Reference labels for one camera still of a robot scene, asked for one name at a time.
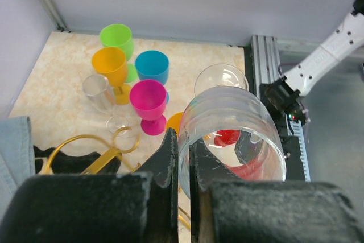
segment blue cup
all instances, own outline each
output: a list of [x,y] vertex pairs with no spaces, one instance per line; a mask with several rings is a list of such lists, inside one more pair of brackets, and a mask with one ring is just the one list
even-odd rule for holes
[[153,79],[165,85],[168,80],[169,60],[160,51],[144,51],[135,60],[139,79]]

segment orange cup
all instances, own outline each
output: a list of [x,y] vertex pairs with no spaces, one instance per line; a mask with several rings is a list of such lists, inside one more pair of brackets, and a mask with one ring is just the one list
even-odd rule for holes
[[166,123],[166,129],[171,127],[173,128],[178,136],[179,130],[180,130],[180,124],[182,119],[183,112],[178,112],[174,114]]
[[131,86],[124,84],[127,77],[125,54],[117,47],[105,47],[92,56],[94,70],[104,75],[114,88],[117,103],[128,104]]

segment beige marble surface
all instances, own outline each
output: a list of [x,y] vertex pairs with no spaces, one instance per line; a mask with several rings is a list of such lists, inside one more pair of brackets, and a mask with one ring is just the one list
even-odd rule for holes
[[[134,44],[131,63],[146,50],[162,51],[169,58],[166,89],[170,101],[164,112],[167,119],[184,111],[194,97],[195,81],[206,67],[227,63],[244,72],[243,48],[145,39],[134,39]],[[92,55],[101,47],[97,35],[51,34],[10,114],[30,116],[34,145],[46,149],[79,134],[96,134],[110,140],[111,134],[106,128],[110,116],[95,110],[82,92],[83,80],[94,74]],[[141,119],[130,104],[119,106],[118,112],[128,116],[134,126],[133,131],[118,138],[122,149],[129,148],[135,135],[141,134],[139,147],[125,155],[136,166],[160,146],[164,134],[145,135],[140,129]],[[96,141],[78,140],[66,145],[63,151],[69,155],[85,155],[92,151],[102,153],[105,147]],[[128,169],[122,164],[119,171],[128,172]],[[179,204],[189,211],[189,200],[183,193],[179,195]],[[179,234],[180,242],[190,242],[189,232],[181,224]]]

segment pink cup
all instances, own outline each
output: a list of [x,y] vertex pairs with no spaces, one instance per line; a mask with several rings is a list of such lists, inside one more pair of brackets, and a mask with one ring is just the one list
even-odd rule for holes
[[164,132],[166,118],[163,115],[167,104],[167,91],[155,80],[136,83],[130,91],[130,102],[138,116],[142,118],[142,130],[148,135]]

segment white wall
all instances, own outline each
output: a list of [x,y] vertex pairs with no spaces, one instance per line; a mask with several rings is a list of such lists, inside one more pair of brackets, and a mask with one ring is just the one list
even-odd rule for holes
[[0,118],[9,115],[54,29],[38,0],[0,0]]
[[252,34],[323,40],[353,0],[55,0],[73,30],[115,22],[141,36],[231,44]]

